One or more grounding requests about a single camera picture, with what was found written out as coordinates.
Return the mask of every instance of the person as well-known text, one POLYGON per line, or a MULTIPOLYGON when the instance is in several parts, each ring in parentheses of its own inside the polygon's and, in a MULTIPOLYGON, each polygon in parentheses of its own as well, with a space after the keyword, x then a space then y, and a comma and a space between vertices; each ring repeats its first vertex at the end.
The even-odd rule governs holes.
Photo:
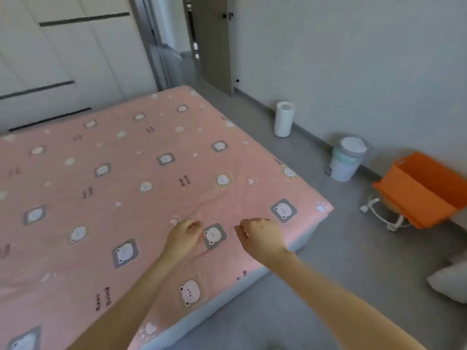
MULTIPOLYGON (((424 349, 365 301, 289 252, 277 223, 267 218, 242 220, 235 231, 243 249, 286 282, 330 328, 345 350, 424 349)), ((68 349, 126 350, 170 271, 195 248, 202 233, 199 221, 187 219, 178 223, 155 263, 68 349)))

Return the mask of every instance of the orange storage bin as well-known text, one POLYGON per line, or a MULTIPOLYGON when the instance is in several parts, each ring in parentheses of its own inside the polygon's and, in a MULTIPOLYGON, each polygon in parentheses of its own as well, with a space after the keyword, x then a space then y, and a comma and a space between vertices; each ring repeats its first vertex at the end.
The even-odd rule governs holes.
POLYGON ((373 186, 420 229, 467 206, 467 181, 421 152, 396 161, 373 186))

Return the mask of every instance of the open door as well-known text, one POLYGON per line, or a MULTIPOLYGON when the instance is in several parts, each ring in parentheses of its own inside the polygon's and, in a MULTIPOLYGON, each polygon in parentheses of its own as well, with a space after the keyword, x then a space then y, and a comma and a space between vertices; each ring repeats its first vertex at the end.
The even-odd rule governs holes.
POLYGON ((227 0, 190 0, 204 79, 228 95, 234 94, 230 63, 227 0))

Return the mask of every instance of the bed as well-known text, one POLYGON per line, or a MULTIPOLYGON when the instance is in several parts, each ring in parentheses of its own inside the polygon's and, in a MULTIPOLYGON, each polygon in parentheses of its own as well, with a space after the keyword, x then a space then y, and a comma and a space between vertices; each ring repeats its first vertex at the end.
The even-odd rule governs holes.
POLYGON ((267 273, 237 240, 275 219, 302 247, 333 207, 190 87, 0 140, 0 347, 63 350, 184 218, 205 232, 130 349, 163 349, 267 273))

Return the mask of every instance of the floor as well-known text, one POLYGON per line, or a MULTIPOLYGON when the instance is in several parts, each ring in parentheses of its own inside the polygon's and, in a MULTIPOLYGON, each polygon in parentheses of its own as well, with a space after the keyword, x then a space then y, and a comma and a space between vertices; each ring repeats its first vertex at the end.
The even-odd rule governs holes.
MULTIPOLYGON (((298 256, 376 307, 430 350, 457 350, 467 341, 467 306, 433 291, 426 277, 467 248, 467 234, 452 223, 389 232, 372 214, 359 212, 371 190, 360 174, 340 183, 324 174, 327 152, 298 132, 273 135, 268 110, 241 93, 229 97, 207 84, 194 59, 172 58, 175 84, 194 87, 235 124, 295 170, 335 210, 298 256)), ((317 316, 268 274, 174 346, 175 349, 338 349, 317 316)))

